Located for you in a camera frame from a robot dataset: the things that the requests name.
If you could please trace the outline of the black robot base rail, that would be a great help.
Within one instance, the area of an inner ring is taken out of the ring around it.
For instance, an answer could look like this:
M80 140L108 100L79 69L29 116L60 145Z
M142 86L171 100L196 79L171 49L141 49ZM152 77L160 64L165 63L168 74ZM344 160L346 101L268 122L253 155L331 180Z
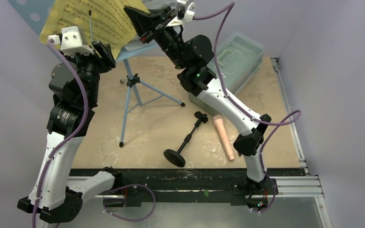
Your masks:
M227 169L118 169L116 187L99 196L125 197L127 207L143 202L229 203L232 206L266 205L265 191L250 190L245 168Z

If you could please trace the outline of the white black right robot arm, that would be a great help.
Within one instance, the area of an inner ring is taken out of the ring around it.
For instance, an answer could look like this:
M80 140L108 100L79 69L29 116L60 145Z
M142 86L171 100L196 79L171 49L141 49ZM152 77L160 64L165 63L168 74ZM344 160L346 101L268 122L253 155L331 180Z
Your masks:
M170 7L151 9L148 12L126 6L129 17L142 43L154 40L173 62L184 90L199 98L224 115L238 130L233 146L243 155L247 167L248 188L260 193L266 188L265 171L260 159L260 146L271 117L260 115L231 94L216 73L207 64L214 58L212 44L205 35L187 41L176 32L170 22L177 17Z

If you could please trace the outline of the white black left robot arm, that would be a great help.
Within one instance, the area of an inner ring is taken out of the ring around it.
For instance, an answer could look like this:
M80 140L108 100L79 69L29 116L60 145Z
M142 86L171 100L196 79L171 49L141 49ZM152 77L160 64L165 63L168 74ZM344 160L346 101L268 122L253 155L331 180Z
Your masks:
M18 201L18 209L32 215L34 228L56 228L72 221L83 204L108 191L118 194L123 187L121 172L102 168L96 175L68 185L74 157L97 106L100 74L115 68L110 45L94 41L93 52L67 57L52 70L49 88L53 108L47 124L47 145L38 179L32 192Z

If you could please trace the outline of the yellow sheet music page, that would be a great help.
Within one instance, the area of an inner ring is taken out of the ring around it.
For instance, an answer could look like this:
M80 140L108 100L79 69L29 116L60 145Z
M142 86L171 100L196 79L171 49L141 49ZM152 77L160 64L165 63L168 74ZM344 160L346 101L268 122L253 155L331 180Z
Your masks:
M124 11L125 6L149 12L140 0L56 0L39 39L47 44L49 35L59 34L65 27L79 26L88 44L91 44L92 31L93 40L110 44L116 58L121 49L136 37L131 20Z

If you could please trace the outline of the white sheet music page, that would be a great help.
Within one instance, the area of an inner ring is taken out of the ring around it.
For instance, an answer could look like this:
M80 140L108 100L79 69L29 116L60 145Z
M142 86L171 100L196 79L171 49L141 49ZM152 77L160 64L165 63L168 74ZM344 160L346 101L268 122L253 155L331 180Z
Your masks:
M147 6L148 13L134 7L124 7L124 10L132 22L137 32L133 44L140 43L139 48L144 48L160 41L162 44L171 41L171 46L178 45L182 41L183 26L178 19L176 0L144 0L147 3L158 3L158 6L152 8Z

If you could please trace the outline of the light blue music stand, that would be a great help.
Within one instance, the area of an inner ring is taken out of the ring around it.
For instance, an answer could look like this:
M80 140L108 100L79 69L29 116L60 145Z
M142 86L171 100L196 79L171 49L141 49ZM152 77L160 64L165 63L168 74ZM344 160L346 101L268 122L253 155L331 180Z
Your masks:
M54 1L52 0L10 0L9 4L16 10L16 12L27 22L27 24L32 28L32 30L39 34L41 30L43 29L43 25L48 17L48 14L50 13L51 7L54 4ZM133 72L130 68L128 59L136 56L138 54L144 53L148 50L151 50L153 48L157 47L155 43L152 43L150 45L146 45L145 47L142 47L140 49L136 49L133 51L128 51L125 48L121 49L119 56L117 57L117 61L123 61L123 64L125 66L127 76L126 78L123 78L120 80L121 83L126 82L127 86L127 93L126 93L126 101L125 101L125 109L123 114L123 125L122 125L122 131L121 131L121 137L120 137L120 143L119 146L124 146L124 137L125 137L125 127L126 127L126 119L127 115L130 111L132 111L137 106L144 106L150 102L153 102L159 98L166 97L180 106L184 107L185 103L166 94L165 92L153 87L152 85L144 82L143 80L140 80L139 84L146 86L147 88L159 93L160 95L148 102L143 103L141 100L141 97L139 95L137 86L129 85L129 80L133 79Z

